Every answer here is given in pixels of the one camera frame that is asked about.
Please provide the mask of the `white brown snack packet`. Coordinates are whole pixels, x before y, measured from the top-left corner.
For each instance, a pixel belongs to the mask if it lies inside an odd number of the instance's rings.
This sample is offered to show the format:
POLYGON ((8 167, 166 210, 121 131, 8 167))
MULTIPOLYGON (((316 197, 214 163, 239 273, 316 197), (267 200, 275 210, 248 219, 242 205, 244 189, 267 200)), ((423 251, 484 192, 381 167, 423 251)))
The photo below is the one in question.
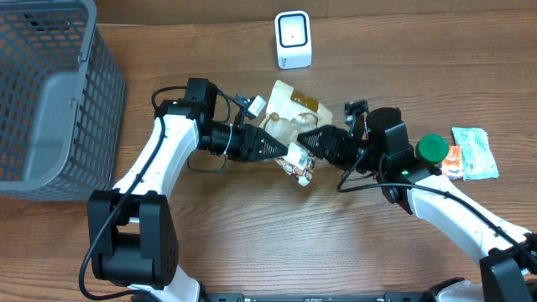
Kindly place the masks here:
POLYGON ((314 174, 315 156, 298 142, 298 135, 331 125, 333 115, 314 97, 276 80, 265 118, 260 127, 288 148, 274 161, 301 186, 307 186, 314 174))

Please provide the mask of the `green lid seasoning jar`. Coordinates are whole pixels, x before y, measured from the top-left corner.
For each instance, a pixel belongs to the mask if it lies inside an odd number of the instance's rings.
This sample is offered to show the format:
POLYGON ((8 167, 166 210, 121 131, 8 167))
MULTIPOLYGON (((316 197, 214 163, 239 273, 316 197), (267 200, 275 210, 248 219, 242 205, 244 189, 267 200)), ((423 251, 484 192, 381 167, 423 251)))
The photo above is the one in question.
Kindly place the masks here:
POLYGON ((417 143, 415 152, 425 162, 438 165, 449 153, 449 144, 440 135, 428 134, 417 143))

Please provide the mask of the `orange snack packet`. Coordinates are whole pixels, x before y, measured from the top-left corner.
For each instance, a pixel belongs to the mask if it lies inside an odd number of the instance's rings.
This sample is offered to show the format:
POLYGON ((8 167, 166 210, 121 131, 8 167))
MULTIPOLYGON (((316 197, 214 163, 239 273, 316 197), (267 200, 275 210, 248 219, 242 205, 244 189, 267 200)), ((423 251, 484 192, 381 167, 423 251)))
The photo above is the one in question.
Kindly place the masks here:
POLYGON ((447 156, 441 162, 441 172, 450 180, 460 180, 464 176, 462 150, 460 146, 450 146, 447 156))

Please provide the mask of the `teal tissue packet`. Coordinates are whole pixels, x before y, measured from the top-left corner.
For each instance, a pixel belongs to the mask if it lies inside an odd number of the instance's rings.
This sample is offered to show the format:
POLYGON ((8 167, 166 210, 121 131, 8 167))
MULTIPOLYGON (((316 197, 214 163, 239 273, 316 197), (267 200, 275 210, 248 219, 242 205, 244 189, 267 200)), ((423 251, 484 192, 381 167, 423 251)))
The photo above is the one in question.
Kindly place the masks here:
POLYGON ((499 177, 498 166, 485 130, 452 128, 451 131, 456 145, 461 148, 464 180, 487 180, 499 177))

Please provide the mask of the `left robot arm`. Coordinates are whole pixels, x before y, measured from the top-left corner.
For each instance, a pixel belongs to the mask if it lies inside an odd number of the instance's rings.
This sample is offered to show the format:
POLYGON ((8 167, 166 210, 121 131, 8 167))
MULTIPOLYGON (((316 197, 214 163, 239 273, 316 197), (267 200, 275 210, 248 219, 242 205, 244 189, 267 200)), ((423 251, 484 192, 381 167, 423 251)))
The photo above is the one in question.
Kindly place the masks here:
POLYGON ((169 198, 190 156, 206 150, 226 161, 261 162, 285 156, 287 147, 250 124, 267 102, 231 97, 203 78, 190 78, 183 96, 151 97, 154 128, 130 170, 87 203, 90 246, 78 276, 80 292, 102 301, 200 302, 202 282, 179 265, 179 243, 169 198))

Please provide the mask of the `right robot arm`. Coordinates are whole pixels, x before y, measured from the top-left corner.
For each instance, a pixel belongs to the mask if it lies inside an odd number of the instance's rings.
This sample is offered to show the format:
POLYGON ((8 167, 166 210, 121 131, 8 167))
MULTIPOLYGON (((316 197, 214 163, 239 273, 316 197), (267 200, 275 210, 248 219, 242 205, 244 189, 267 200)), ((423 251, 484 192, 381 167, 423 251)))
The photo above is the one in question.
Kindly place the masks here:
POLYGON ((350 173, 372 174, 373 187, 410 215, 429 222, 471 257, 481 281, 452 278, 409 301, 534 301, 535 233, 493 214, 458 190, 441 173, 444 138, 422 138, 413 146, 397 107, 369 110, 365 100, 345 105, 347 129, 325 125, 300 133, 298 142, 317 158, 350 173))

